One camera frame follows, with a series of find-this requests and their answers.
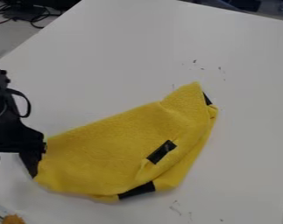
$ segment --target black edge trim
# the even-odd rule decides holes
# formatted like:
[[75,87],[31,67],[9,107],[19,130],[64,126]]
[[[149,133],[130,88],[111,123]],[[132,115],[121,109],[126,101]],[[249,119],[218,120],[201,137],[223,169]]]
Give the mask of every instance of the black edge trim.
[[167,140],[156,151],[147,157],[153,164],[157,164],[169,151],[175,149],[176,145]]
[[139,194],[148,193],[148,192],[152,193],[152,192],[155,192],[155,191],[156,191],[156,188],[154,187],[154,184],[151,181],[151,182],[148,182],[147,184],[140,185],[140,186],[138,186],[134,189],[131,189],[128,192],[119,193],[118,198],[120,200],[124,200],[124,199],[130,198],[132,196],[137,196]]
[[203,93],[203,95],[204,95],[204,100],[206,101],[207,105],[213,104],[212,101],[206,96],[205,93]]

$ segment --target white tabletop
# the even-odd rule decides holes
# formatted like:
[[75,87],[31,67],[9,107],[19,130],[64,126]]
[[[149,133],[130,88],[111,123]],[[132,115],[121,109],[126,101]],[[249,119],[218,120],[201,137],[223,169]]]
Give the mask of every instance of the white tabletop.
[[0,203],[33,223],[282,223],[282,21],[173,0],[85,0],[0,67],[32,101],[25,123],[49,136],[192,81],[220,110],[178,189],[115,205],[47,192],[6,155]]

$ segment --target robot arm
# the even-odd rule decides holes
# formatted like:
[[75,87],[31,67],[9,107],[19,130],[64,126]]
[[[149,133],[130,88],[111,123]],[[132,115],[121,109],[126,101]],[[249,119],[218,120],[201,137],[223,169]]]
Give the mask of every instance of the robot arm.
[[[22,124],[20,118],[28,117],[31,104],[24,94],[8,88],[11,81],[7,72],[0,70],[0,152],[18,153],[31,176],[36,176],[37,166],[45,153],[46,144],[42,133]],[[13,95],[25,98],[27,111],[20,115]]]

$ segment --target yellow cloth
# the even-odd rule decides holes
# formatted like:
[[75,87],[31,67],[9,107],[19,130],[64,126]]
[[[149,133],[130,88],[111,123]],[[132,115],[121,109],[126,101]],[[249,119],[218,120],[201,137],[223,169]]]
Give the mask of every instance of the yellow cloth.
[[[35,180],[60,193],[104,201],[152,183],[176,187],[206,143],[217,115],[197,82],[163,101],[133,108],[48,139]],[[176,147],[156,164],[148,159],[170,140]]]

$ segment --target orange object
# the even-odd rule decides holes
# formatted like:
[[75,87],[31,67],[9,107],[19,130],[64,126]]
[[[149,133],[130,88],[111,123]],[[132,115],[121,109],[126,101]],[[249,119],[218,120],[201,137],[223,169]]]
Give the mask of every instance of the orange object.
[[4,217],[2,224],[25,224],[24,220],[16,214]]

